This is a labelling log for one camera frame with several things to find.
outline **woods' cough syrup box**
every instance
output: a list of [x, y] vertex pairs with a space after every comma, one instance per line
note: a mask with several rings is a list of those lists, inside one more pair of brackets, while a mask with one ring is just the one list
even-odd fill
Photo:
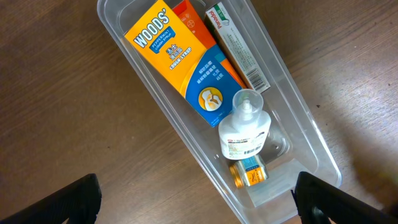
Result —
[[163, 0], [125, 38], [212, 127], [231, 112], [233, 96], [243, 87], [239, 77], [220, 63], [226, 60], [220, 48], [207, 49]]

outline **wooden table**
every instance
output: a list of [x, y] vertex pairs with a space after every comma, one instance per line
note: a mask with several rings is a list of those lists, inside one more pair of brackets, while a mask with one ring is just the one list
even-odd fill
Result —
[[[341, 189], [376, 208], [396, 202], [398, 2], [253, 3]], [[238, 223], [100, 23], [96, 1], [0, 0], [0, 15], [0, 219], [96, 173], [98, 223]]]

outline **clear plastic container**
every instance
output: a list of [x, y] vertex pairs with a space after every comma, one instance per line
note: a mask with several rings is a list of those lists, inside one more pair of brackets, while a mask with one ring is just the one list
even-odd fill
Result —
[[[181, 0], [166, 0], [173, 8]], [[191, 0], [205, 15], [219, 1]], [[255, 56], [271, 87], [266, 90], [264, 110], [271, 128], [260, 156], [269, 179], [237, 189], [229, 171], [232, 161], [221, 154], [216, 128], [200, 115], [142, 58], [124, 34], [155, 0], [99, 0], [98, 14], [142, 82], [180, 135], [195, 159], [242, 223], [281, 223], [297, 214], [290, 189], [300, 171], [307, 171], [339, 187], [341, 174], [298, 91], [292, 77], [249, 0], [222, 1]]]

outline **black object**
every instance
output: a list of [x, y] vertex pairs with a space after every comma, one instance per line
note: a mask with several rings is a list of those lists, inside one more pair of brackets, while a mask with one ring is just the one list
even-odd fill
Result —
[[308, 172], [298, 175], [292, 195], [303, 224], [398, 223], [398, 220], [342, 192]]
[[101, 206], [95, 174], [88, 174], [41, 201], [0, 221], [0, 224], [92, 224]]

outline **bottle cap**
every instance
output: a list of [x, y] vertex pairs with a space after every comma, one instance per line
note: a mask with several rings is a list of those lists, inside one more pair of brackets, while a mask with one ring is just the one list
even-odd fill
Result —
[[239, 189], [243, 188], [244, 187], [243, 180], [242, 180], [241, 176], [239, 175], [238, 168], [236, 168], [236, 165], [233, 164], [232, 166], [230, 166], [229, 171], [232, 174], [232, 178], [235, 181], [236, 187]]
[[239, 90], [233, 98], [233, 127], [237, 130], [256, 127], [263, 105], [264, 100], [258, 92]]

